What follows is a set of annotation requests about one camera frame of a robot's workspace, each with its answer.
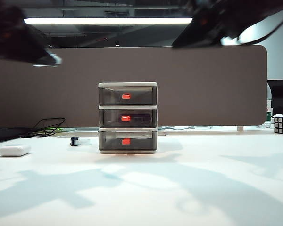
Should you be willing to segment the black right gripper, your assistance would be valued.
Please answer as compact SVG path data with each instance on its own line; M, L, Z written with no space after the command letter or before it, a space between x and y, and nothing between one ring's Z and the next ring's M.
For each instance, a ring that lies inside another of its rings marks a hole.
M221 38L237 38L251 26L250 0L190 0L192 21L172 43L173 49L220 47Z

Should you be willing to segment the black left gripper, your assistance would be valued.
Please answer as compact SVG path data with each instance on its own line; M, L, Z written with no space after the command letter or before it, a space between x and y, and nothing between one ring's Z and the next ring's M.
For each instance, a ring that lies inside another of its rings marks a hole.
M44 49L27 25L0 30L0 59L31 63L34 67L62 64L62 58Z

